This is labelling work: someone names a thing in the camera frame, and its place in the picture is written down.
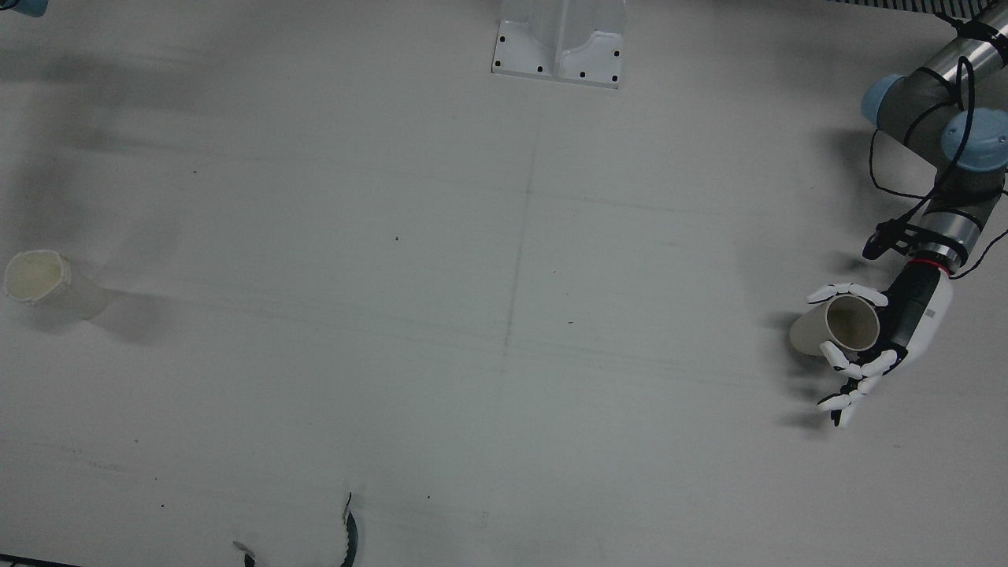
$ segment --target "white cup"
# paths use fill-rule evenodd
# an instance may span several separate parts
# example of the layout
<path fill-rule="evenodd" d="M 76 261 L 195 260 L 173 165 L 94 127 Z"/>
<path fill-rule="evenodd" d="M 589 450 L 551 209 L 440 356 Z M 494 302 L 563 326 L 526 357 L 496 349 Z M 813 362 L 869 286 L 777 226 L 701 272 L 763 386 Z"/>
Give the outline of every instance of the white cup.
<path fill-rule="evenodd" d="M 833 341 L 840 348 L 859 352 L 879 338 L 875 307 L 857 296 L 836 296 L 802 315 L 788 335 L 798 352 L 823 356 L 820 345 Z"/>
<path fill-rule="evenodd" d="M 11 299 L 41 305 L 91 319 L 108 304 L 108 293 L 78 273 L 70 260 L 52 250 L 29 250 L 11 258 L 3 275 Z"/>

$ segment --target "blue joint cap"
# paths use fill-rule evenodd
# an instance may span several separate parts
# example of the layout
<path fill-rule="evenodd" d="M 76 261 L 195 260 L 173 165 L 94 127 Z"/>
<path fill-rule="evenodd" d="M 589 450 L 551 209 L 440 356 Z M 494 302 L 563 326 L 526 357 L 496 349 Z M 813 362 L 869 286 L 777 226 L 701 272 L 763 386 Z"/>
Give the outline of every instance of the blue joint cap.
<path fill-rule="evenodd" d="M 896 84 L 896 81 L 903 79 L 902 75 L 890 75 L 879 79 L 872 85 L 864 98 L 861 99 L 861 115 L 868 119 L 876 128 L 879 127 L 879 109 L 882 108 L 882 99 L 885 98 L 889 89 Z"/>
<path fill-rule="evenodd" d="M 45 13 L 49 0 L 0 0 L 0 9 L 14 10 L 19 14 L 37 18 Z"/>
<path fill-rule="evenodd" d="M 960 112 L 941 132 L 941 149 L 950 160 L 956 157 L 966 133 L 966 115 Z M 1008 112 L 978 108 L 973 113 L 973 127 L 959 166 L 983 174 L 1008 165 Z"/>

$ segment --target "white fingertip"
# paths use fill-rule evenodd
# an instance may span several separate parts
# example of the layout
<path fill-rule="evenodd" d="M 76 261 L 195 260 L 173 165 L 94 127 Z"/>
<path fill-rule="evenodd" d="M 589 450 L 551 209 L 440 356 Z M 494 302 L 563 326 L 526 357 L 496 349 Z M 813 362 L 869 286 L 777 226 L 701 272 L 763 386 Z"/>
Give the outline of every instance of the white fingertip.
<path fill-rule="evenodd" d="M 826 357 L 827 362 L 829 362 L 834 369 L 847 368 L 851 365 L 851 361 L 847 359 L 844 351 L 840 350 L 840 347 L 835 345 L 833 341 L 825 341 L 821 343 L 820 350 L 823 352 L 823 356 Z"/>
<path fill-rule="evenodd" d="M 847 410 L 844 410 L 840 414 L 840 423 L 837 424 L 837 427 L 840 429 L 847 429 L 847 426 L 851 425 L 851 418 L 854 417 L 854 412 L 857 411 L 857 406 L 851 406 Z"/>
<path fill-rule="evenodd" d="M 861 284 L 852 284 L 849 290 L 855 296 L 865 299 L 875 305 L 875 307 L 885 307 L 889 305 L 889 298 L 874 288 L 868 288 Z"/>
<path fill-rule="evenodd" d="M 879 383 L 881 378 L 882 376 L 868 376 L 858 382 L 858 391 L 861 393 L 868 393 Z"/>
<path fill-rule="evenodd" d="M 862 366 L 861 371 L 866 376 L 881 375 L 882 372 L 891 368 L 898 358 L 895 350 L 883 351 L 878 358 Z"/>
<path fill-rule="evenodd" d="M 805 298 L 805 301 L 810 304 L 817 304 L 823 303 L 836 295 L 837 287 L 831 284 L 829 286 L 823 286 L 818 290 L 809 294 L 808 297 Z"/>
<path fill-rule="evenodd" d="M 833 412 L 835 410 L 843 410 L 851 406 L 851 396 L 846 393 L 836 393 L 830 398 L 827 398 L 823 402 L 820 402 L 815 408 L 820 412 Z"/>

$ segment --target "white metal bracket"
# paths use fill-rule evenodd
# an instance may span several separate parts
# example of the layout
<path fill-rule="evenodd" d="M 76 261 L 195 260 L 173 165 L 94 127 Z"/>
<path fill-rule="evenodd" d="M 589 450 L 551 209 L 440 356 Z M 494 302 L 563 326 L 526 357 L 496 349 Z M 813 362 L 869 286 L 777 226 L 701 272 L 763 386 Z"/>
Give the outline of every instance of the white metal bracket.
<path fill-rule="evenodd" d="M 491 72 L 616 89 L 626 0 L 504 0 Z"/>

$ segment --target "red ring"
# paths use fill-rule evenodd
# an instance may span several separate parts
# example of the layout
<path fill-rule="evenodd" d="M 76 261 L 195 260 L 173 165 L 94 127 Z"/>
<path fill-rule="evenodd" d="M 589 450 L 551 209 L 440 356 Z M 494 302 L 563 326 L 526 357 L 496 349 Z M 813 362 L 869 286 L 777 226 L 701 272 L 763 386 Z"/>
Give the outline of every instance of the red ring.
<path fill-rule="evenodd" d="M 948 273 L 949 275 L 952 275 L 952 272 L 949 271 L 948 267 L 939 264 L 938 262 L 936 262 L 934 260 L 928 260 L 928 259 L 925 259 L 925 258 L 913 258 L 912 260 L 910 260 L 910 261 L 908 261 L 906 263 L 924 263 L 924 264 L 927 264 L 927 265 L 933 265 L 934 267 L 940 269 L 941 271 Z"/>

